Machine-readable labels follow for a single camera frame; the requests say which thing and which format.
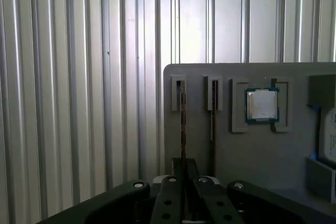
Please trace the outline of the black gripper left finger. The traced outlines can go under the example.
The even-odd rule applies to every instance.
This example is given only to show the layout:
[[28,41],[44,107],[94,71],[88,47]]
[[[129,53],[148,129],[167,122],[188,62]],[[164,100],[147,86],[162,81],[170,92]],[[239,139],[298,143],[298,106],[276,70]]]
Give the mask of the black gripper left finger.
[[181,223],[184,200],[180,158],[173,173],[153,183],[131,180],[42,220],[42,223]]

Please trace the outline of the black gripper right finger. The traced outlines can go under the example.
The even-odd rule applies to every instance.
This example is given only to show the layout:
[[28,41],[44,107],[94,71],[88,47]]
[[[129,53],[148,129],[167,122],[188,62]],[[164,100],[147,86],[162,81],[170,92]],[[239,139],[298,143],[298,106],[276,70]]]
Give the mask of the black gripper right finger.
[[335,223],[335,217],[309,206],[235,180],[227,187],[199,175],[194,159],[186,159],[186,175],[195,190],[194,207],[212,223]]

